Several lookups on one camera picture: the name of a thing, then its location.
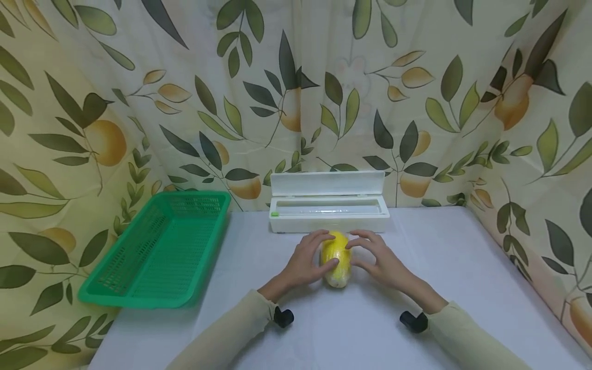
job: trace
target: dispenser lid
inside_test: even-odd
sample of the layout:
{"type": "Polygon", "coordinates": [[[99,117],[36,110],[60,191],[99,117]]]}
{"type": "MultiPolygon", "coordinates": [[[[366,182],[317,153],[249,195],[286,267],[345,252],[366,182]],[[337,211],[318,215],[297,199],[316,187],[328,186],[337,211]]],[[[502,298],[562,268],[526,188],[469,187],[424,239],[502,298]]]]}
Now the dispenser lid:
{"type": "Polygon", "coordinates": [[[384,171],[335,171],[274,173],[271,194],[274,197],[311,195],[382,194],[384,171]]]}

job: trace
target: sleeve cuff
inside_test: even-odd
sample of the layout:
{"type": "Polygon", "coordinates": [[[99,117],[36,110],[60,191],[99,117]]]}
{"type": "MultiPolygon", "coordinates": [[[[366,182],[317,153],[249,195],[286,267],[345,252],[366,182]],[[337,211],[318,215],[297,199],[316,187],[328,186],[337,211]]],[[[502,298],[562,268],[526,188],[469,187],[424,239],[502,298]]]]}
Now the sleeve cuff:
{"type": "Polygon", "coordinates": [[[265,320],[266,322],[274,319],[275,307],[278,306],[272,301],[268,301],[263,295],[253,289],[244,296],[243,303],[254,317],[257,317],[259,320],[265,320]]]}

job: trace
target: plastic wrap dispenser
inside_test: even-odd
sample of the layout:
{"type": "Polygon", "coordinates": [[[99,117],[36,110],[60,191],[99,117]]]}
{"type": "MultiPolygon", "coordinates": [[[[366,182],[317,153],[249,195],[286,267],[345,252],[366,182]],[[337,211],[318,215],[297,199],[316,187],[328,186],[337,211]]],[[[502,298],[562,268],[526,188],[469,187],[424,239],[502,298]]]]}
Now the plastic wrap dispenser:
{"type": "Polygon", "coordinates": [[[384,171],[300,172],[271,175],[269,223],[274,233],[318,229],[386,231],[384,171]]]}

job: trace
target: black clip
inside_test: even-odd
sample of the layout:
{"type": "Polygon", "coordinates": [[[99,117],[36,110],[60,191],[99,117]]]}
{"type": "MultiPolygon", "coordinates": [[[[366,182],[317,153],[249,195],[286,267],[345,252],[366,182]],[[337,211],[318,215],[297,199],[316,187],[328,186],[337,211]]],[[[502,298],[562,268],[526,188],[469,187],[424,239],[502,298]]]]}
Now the black clip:
{"type": "Polygon", "coordinates": [[[399,320],[414,334],[419,334],[427,329],[427,316],[423,312],[415,317],[411,312],[405,311],[399,320]]]}
{"type": "Polygon", "coordinates": [[[274,312],[274,323],[276,323],[280,328],[284,329],[288,325],[290,325],[294,321],[294,314],[290,310],[282,310],[279,307],[275,307],[274,312]]]}

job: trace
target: table surface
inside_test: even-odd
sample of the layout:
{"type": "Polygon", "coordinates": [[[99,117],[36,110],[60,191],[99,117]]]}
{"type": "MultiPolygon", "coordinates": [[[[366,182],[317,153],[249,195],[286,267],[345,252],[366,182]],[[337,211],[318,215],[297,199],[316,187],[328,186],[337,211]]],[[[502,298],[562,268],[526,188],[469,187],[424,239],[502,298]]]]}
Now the table surface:
{"type": "MultiPolygon", "coordinates": [[[[415,274],[533,369],[586,369],[590,360],[504,256],[470,211],[461,207],[391,209],[382,237],[415,274]]],[[[207,291],[194,308],[124,309],[89,370],[162,370],[206,327],[287,263],[301,234],[274,234],[268,213],[233,213],[207,291]]],[[[367,251],[356,249],[362,258],[367,251]]],[[[294,323],[268,326],[237,356],[233,369],[458,369],[428,334],[398,321],[419,308],[354,268],[345,289],[320,282],[294,291],[281,307],[294,323]]]]}

